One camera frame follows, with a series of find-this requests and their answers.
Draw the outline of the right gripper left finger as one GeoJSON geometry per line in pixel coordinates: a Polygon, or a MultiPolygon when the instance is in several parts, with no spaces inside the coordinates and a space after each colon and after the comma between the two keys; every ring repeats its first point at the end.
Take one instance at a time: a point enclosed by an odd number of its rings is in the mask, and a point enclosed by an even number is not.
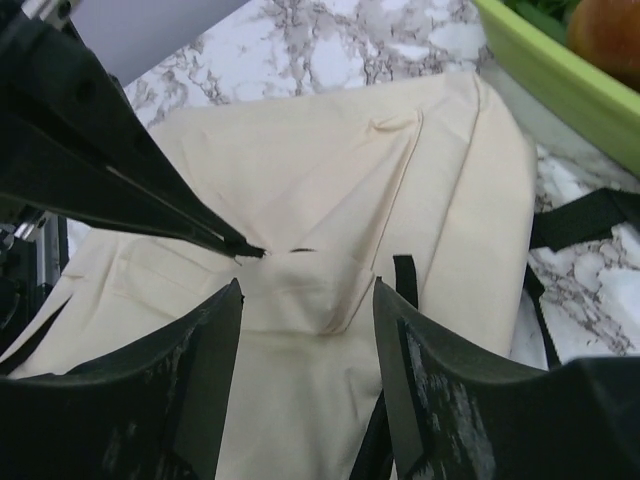
{"type": "Polygon", "coordinates": [[[5,479],[211,479],[239,342],[232,281],[182,318],[63,375],[13,379],[51,330],[1,364],[5,479]]]}

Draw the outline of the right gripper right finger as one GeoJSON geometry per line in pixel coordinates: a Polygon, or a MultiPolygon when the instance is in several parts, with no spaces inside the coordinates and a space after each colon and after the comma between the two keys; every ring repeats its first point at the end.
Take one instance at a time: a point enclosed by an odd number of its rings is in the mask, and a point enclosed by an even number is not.
{"type": "Polygon", "coordinates": [[[635,479],[639,361],[551,371],[493,354],[377,282],[373,312],[402,479],[635,479]]]}

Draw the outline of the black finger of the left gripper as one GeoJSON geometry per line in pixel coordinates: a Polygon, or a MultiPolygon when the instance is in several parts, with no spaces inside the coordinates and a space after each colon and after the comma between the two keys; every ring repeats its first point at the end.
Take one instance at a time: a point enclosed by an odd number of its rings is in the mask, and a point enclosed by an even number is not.
{"type": "Polygon", "coordinates": [[[264,256],[207,207],[80,41],[1,17],[1,195],[95,228],[264,256]]]}

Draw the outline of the beige canvas backpack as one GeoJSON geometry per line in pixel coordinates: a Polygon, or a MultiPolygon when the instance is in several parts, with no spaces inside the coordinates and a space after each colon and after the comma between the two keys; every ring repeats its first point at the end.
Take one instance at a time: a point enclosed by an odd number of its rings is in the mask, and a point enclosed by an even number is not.
{"type": "Polygon", "coordinates": [[[182,318],[237,281],[239,342],[211,479],[402,479],[373,312],[377,282],[508,360],[530,248],[635,220],[607,189],[534,213],[536,157],[473,74],[185,109],[147,131],[261,258],[95,230],[2,362],[63,375],[182,318]]]}

